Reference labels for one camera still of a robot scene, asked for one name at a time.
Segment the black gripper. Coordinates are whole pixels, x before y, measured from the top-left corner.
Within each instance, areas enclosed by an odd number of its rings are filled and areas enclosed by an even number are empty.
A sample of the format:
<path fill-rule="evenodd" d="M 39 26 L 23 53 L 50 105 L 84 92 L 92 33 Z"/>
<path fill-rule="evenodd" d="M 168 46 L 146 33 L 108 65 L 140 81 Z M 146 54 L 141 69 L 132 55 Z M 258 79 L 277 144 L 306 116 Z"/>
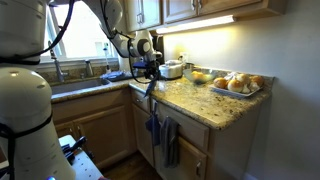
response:
<path fill-rule="evenodd" d="M 150 61 L 150 62 L 135 62 L 133 64 L 134 68 L 142 69 L 144 77 L 146 79 L 156 79 L 158 80 L 160 77 L 159 71 L 159 63 L 157 61 Z"/>

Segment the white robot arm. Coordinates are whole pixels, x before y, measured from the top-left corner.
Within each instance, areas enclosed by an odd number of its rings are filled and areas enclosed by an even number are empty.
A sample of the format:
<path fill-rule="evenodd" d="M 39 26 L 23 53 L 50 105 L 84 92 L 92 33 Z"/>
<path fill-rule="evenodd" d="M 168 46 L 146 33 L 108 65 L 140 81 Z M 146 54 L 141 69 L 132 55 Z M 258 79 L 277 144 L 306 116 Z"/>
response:
<path fill-rule="evenodd" d="M 52 90 L 33 67 L 44 46 L 46 9 L 84 2 L 106 37 L 124 57 L 141 57 L 137 66 L 156 81 L 160 75 L 152 36 L 140 30 L 131 38 L 116 30 L 123 9 L 118 0 L 0 0 L 0 131 L 8 165 L 1 180 L 76 180 L 53 123 Z"/>

